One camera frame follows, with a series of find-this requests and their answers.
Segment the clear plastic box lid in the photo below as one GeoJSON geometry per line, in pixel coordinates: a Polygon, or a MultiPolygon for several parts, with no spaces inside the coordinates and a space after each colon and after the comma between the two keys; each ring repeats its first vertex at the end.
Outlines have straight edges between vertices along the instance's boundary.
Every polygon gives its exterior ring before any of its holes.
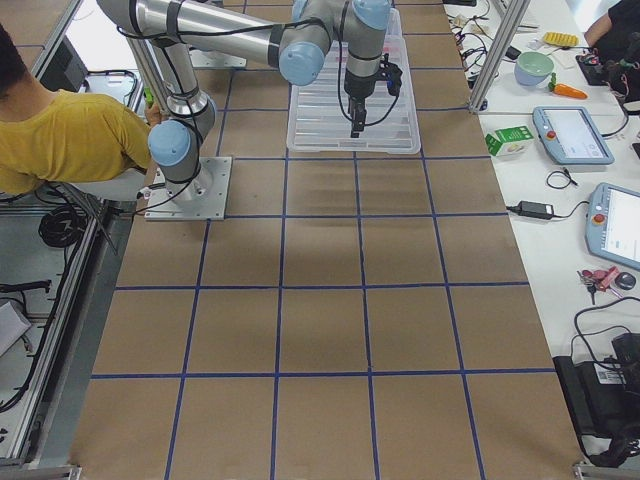
{"type": "Polygon", "coordinates": [[[317,79],[291,87],[287,147],[297,152],[418,153],[421,139],[399,11],[390,10],[382,54],[392,78],[378,81],[359,111],[344,88],[347,59],[348,43],[334,40],[317,79]],[[352,123],[358,113],[365,115],[360,132],[352,123]]]}

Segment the green white carton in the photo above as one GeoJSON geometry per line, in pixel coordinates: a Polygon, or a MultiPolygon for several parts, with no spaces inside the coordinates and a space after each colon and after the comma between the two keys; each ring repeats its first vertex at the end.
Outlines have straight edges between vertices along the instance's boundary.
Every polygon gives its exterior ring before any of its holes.
{"type": "Polygon", "coordinates": [[[488,152],[494,157],[526,151],[533,141],[534,135],[525,125],[495,129],[485,135],[488,152]]]}

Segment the black power adapter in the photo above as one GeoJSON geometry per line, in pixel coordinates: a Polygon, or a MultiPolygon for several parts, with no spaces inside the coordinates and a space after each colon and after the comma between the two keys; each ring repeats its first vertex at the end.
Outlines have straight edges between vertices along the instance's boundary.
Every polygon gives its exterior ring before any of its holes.
{"type": "Polygon", "coordinates": [[[554,217],[554,208],[551,204],[520,201],[517,205],[517,213],[528,218],[550,220],[554,217]]]}

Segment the green and blue bowl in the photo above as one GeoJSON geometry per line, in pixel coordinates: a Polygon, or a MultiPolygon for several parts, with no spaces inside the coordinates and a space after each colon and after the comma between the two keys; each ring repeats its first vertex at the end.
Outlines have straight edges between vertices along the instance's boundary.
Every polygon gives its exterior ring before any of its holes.
{"type": "Polygon", "coordinates": [[[514,66],[516,81],[523,86],[534,86],[543,82],[554,71],[553,60],[542,53],[521,53],[514,66]]]}

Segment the toy carrot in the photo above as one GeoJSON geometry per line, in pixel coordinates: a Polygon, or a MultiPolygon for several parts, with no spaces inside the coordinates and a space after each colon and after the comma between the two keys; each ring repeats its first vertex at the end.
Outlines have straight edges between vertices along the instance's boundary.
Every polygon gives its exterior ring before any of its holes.
{"type": "Polygon", "coordinates": [[[588,98],[588,94],[582,90],[579,90],[575,87],[572,87],[567,84],[559,83],[557,81],[556,73],[553,72],[550,76],[550,81],[548,83],[548,90],[558,96],[586,100],[588,98]]]}

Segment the teach pendant upper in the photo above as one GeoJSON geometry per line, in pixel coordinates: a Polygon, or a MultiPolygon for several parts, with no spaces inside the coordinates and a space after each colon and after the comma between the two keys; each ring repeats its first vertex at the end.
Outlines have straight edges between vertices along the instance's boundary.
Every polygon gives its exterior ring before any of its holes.
{"type": "Polygon", "coordinates": [[[615,159],[584,107],[539,106],[532,120],[550,158],[560,165],[611,165],[615,159]]]}

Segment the teach pendant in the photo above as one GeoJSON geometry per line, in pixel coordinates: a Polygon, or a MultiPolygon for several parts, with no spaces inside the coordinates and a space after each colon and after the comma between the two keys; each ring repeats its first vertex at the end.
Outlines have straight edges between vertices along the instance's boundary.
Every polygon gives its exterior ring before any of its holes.
{"type": "Polygon", "coordinates": [[[532,120],[550,158],[560,165],[611,165],[615,159],[584,107],[539,106],[532,120]]]}
{"type": "Polygon", "coordinates": [[[589,197],[585,226],[588,251],[639,270],[639,193],[600,183],[589,197]]]}

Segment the yellow corrugated toy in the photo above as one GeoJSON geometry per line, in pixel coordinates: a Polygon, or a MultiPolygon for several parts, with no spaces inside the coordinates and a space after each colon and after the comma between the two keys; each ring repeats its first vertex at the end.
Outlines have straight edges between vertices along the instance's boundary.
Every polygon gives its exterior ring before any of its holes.
{"type": "Polygon", "coordinates": [[[560,48],[573,48],[579,44],[579,38],[576,35],[560,32],[546,32],[542,40],[548,45],[560,48]]]}

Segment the white chair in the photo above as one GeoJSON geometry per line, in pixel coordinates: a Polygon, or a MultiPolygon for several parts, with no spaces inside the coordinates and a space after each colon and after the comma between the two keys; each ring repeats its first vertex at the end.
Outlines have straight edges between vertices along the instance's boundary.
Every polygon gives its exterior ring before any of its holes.
{"type": "Polygon", "coordinates": [[[136,201],[145,185],[146,172],[130,168],[120,175],[104,181],[67,182],[82,193],[110,201],[136,201]]]}

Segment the teach pendant lower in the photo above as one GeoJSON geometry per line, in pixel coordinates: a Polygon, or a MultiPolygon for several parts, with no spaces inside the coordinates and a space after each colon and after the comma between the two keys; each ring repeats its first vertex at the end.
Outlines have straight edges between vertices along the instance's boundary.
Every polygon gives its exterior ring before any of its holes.
{"type": "Polygon", "coordinates": [[[600,183],[589,197],[585,226],[588,251],[639,270],[639,193],[600,183]]]}

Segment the person in yellow shirt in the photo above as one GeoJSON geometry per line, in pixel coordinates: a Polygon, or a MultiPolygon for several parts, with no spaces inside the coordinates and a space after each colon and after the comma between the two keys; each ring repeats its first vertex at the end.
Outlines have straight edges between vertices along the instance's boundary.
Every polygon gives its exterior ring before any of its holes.
{"type": "Polygon", "coordinates": [[[109,181],[129,169],[144,173],[148,135],[164,119],[156,104],[140,118],[105,94],[47,89],[1,31],[3,193],[30,193],[45,182],[109,181]]]}

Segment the black laptop bag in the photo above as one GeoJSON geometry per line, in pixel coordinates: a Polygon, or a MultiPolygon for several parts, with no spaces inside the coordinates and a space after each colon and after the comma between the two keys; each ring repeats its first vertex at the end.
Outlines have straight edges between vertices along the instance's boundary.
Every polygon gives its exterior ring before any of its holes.
{"type": "Polygon", "coordinates": [[[615,355],[599,362],[556,356],[553,363],[577,437],[610,441],[587,458],[617,468],[639,454],[639,335],[623,333],[612,347],[615,355]]]}

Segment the aluminium frame post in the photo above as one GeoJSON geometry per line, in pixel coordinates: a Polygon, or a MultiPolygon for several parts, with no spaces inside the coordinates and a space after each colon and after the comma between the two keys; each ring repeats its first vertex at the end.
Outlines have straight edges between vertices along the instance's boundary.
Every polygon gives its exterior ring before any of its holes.
{"type": "Polygon", "coordinates": [[[478,114],[482,110],[483,102],[492,86],[495,75],[498,73],[504,54],[511,45],[529,3],[529,0],[514,0],[507,7],[488,50],[482,70],[471,90],[468,102],[468,110],[471,113],[478,114]]]}

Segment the pink keychain keys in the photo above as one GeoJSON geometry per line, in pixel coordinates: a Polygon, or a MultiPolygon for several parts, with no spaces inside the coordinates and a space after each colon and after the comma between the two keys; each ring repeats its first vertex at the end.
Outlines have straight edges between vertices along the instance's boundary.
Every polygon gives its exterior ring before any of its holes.
{"type": "Polygon", "coordinates": [[[611,267],[608,270],[578,270],[577,274],[589,293],[589,298],[593,306],[596,305],[595,295],[597,291],[605,291],[615,279],[619,270],[611,267]]]}

